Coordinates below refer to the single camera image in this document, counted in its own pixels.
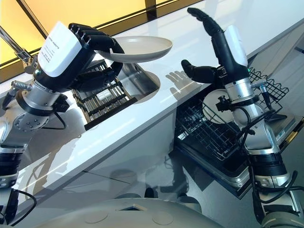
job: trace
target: countertop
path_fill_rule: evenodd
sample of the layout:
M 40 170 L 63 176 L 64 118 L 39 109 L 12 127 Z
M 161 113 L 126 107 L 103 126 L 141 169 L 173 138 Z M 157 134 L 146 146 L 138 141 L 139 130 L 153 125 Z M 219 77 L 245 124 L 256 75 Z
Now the countertop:
M 206 0 L 192 7 L 205 11 L 223 29 L 231 24 L 236 25 L 248 57 L 304 21 L 301 0 L 290 1 L 288 6 L 283 0 Z M 173 41 L 173 48 L 166 56 L 140 64 L 144 70 L 159 78 L 161 87 L 158 92 L 149 100 L 131 105 L 61 145 L 59 150 L 50 152 L 20 170 L 14 188 L 37 194 L 42 189 L 60 186 L 207 86 L 175 74 L 168 76 L 170 72 L 182 70 L 180 62 L 185 58 L 197 66 L 218 65 L 210 37 L 204 31 L 202 23 L 186 10 L 187 8 L 178 10 L 115 36 L 159 36 Z M 19 78 L 26 81 L 30 76 L 23 74 Z M 2 83 L 0 88 L 1 91 L 6 91 L 9 82 Z M 47 169 L 40 168 L 44 162 L 49 163 Z M 19 198 L 19 203 L 24 201 L 24 197 Z

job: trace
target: white plate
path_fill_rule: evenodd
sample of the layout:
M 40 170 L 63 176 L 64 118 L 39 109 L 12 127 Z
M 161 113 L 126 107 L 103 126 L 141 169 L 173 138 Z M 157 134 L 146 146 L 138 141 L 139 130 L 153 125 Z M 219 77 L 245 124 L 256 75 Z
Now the white plate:
M 141 63 L 156 60 L 166 55 L 172 48 L 172 42 L 161 37 L 136 36 L 117 37 L 124 54 L 98 51 L 109 60 L 120 63 Z
M 229 123 L 233 120 L 232 112 L 230 110 L 220 112 L 220 111 L 218 111 L 218 108 L 216 106 L 216 103 L 219 102 L 218 98 L 223 95 L 227 99 L 229 98 L 225 89 L 214 90 L 205 97 L 203 102 L 212 111 L 214 111 L 214 113 L 216 113 L 216 115 L 218 115 L 223 121 L 225 121 L 226 123 Z M 214 115 L 214 113 L 210 109 L 208 109 L 206 106 L 204 106 L 204 104 L 203 104 L 203 113 L 204 113 L 205 117 L 215 124 L 224 124 L 224 122 L 220 118 L 218 118 L 216 115 Z

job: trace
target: white label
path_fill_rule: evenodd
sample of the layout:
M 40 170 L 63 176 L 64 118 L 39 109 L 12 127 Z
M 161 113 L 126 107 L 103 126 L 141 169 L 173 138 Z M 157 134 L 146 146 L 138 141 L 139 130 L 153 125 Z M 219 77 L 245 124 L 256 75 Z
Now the white label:
M 47 75 L 57 77 L 64 72 L 80 49 L 81 44 L 73 32 L 58 21 L 38 54 L 38 62 Z
M 243 41 L 238 33 L 237 27 L 233 25 L 228 26 L 224 35 L 234 60 L 238 64 L 247 67 L 248 60 L 243 47 Z

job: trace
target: cable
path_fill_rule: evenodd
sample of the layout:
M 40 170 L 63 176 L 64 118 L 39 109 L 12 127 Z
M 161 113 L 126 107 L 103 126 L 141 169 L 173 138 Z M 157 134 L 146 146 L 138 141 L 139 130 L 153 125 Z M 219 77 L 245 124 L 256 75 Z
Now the cable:
M 275 188 L 275 189 L 262 189 L 261 192 L 278 192 L 278 191 L 283 191 L 285 188 Z M 304 187 L 303 186 L 292 186 L 289 189 L 290 191 L 297 191 L 297 190 L 302 190 L 304 191 Z
M 57 128 L 57 127 L 42 127 L 42 128 L 43 129 L 50 129 L 50 130 L 64 130 L 64 129 L 66 129 L 67 125 L 64 122 L 64 120 L 60 117 L 60 115 L 57 112 L 54 112 L 54 114 L 60 120 L 60 122 L 62 123 L 63 127 L 61 127 L 61 128 Z
M 33 206 L 21 217 L 21 218 L 19 218 L 16 222 L 14 222 L 13 224 L 11 224 L 10 226 L 15 226 L 15 225 L 17 225 L 18 223 L 20 223 L 27 215 L 29 215 L 29 213 L 36 207 L 36 205 L 37 205 L 37 200 L 36 200 L 36 198 L 33 196 L 33 195 L 31 195 L 31 194 L 29 194 L 29 193 L 27 193 L 27 192 L 25 192 L 25 191 L 21 191 L 21 190 L 17 190 L 19 193 L 21 193 L 21 194 L 24 194 L 24 195 L 26 195 L 26 196 L 29 196 L 29 197 L 31 197 L 32 198 L 32 200 L 34 201 L 34 204 L 33 204 Z
M 238 108 L 238 109 L 242 110 L 245 113 L 246 117 L 247 117 L 247 126 L 244 127 L 244 131 L 243 131 L 244 132 L 243 133 L 244 137 L 243 137 L 242 142 L 240 144 L 240 148 L 242 148 L 245 145 L 245 141 L 246 141 L 246 138 L 248 136 L 248 131 L 250 130 L 249 126 L 251 125 L 251 118 L 250 118 L 250 115 L 249 115 L 249 113 L 247 112 L 247 110 L 245 108 L 243 108 L 241 106 L 236 106 L 235 108 Z
M 251 183 L 252 183 L 252 192 L 253 192 L 255 198 L 259 202 L 264 203 L 264 204 L 268 204 L 268 203 L 274 202 L 275 200 L 277 200 L 278 198 L 280 198 L 281 196 L 283 196 L 287 191 L 289 191 L 291 189 L 292 185 L 294 184 L 295 179 L 296 179 L 296 177 L 298 175 L 298 172 L 294 171 L 289 184 L 284 188 L 283 191 L 281 191 L 278 195 L 274 196 L 270 200 L 262 200 L 262 199 L 260 199 L 260 196 L 258 195 L 257 190 L 256 190 L 256 185 L 255 185 L 255 180 L 254 180 L 254 173 L 253 173 L 253 167 L 252 167 L 252 165 L 249 165 L 249 166 L 250 166 L 250 171 L 251 171 L 250 178 L 251 178 Z

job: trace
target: wire rack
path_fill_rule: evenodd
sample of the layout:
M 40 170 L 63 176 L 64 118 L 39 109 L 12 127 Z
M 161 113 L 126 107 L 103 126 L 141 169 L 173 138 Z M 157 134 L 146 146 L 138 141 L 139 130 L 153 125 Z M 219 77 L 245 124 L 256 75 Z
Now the wire rack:
M 275 109 L 276 113 L 279 112 L 283 107 L 280 105 L 279 101 L 289 92 L 289 89 L 286 87 L 282 87 L 282 84 L 275 83 L 274 79 L 268 78 L 267 75 L 262 75 L 260 71 L 255 70 L 253 67 L 250 68 L 250 81 L 256 82 L 263 79 L 266 79 L 267 84 L 267 91 L 269 93 L 270 102 L 272 105 L 272 108 Z M 267 109 L 266 103 L 264 101 L 264 98 L 262 96 L 261 91 L 258 88 L 253 88 L 253 91 L 255 94 L 259 95 L 259 104 L 264 108 Z
M 254 68 L 250 69 L 251 82 L 262 79 L 267 81 L 266 86 L 270 101 L 278 112 L 282 109 L 279 101 L 289 92 L 289 89 L 275 83 L 273 79 L 268 79 L 266 75 L 262 76 L 260 71 L 256 71 Z M 255 88 L 254 91 L 260 97 L 260 105 L 267 109 L 260 90 Z M 213 158 L 224 161 L 237 150 L 234 149 L 237 148 L 234 145 L 237 143 L 235 137 L 240 131 L 239 127 L 233 122 L 226 123 L 202 100 L 186 102 L 178 107 L 175 136 L 181 140 L 191 137 L 195 140 L 194 143 L 199 143 L 202 146 L 202 153 L 212 154 Z
M 213 122 L 219 119 L 225 124 Z M 198 100 L 195 106 L 179 109 L 177 113 L 178 138 L 183 140 L 189 135 L 193 136 L 206 151 L 212 153 L 220 161 L 233 153 L 230 149 L 238 133 L 238 129 L 233 125 L 235 124 L 226 123 L 201 100 Z
M 106 68 L 105 61 L 101 60 L 87 68 L 86 72 L 103 71 Z M 118 79 L 110 82 L 106 87 L 94 91 L 79 92 L 72 89 L 72 93 L 77 106 L 81 109 L 87 121 L 86 130 L 137 101 L 135 97 L 131 98 L 129 96 Z

